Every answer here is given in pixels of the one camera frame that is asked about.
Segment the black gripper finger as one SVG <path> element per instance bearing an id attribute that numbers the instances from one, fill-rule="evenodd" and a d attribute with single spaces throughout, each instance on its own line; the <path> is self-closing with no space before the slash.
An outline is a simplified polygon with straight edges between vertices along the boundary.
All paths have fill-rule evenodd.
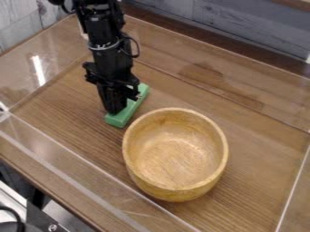
<path id="1" fill-rule="evenodd" d="M 107 112 L 117 112 L 115 90 L 102 84 L 96 88 Z"/>
<path id="2" fill-rule="evenodd" d="M 126 91 L 123 89 L 118 90 L 117 94 L 117 112 L 121 112 L 127 106 Z"/>

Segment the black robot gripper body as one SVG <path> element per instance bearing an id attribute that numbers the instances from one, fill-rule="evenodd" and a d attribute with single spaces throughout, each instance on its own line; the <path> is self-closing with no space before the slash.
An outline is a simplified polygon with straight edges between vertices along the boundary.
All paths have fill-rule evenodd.
<path id="1" fill-rule="evenodd" d="M 134 59 L 138 54 L 133 54 L 130 42 L 119 42 L 110 47 L 90 47 L 94 61 L 86 62 L 86 80 L 95 85 L 105 85 L 115 90 L 126 91 L 127 99 L 137 100 L 139 95 L 139 80 L 133 75 Z"/>

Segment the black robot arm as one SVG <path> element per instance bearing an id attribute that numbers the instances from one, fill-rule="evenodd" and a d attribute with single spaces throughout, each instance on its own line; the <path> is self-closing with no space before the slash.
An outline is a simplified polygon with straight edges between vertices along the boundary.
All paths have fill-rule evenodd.
<path id="1" fill-rule="evenodd" d="M 83 64 L 84 78 L 96 86 L 106 111 L 115 115 L 127 107 L 127 100 L 138 100 L 141 84 L 133 74 L 139 53 L 133 53 L 134 38 L 123 31 L 126 21 L 118 0 L 71 0 L 71 11 L 66 0 L 47 1 L 78 16 L 94 57 Z"/>

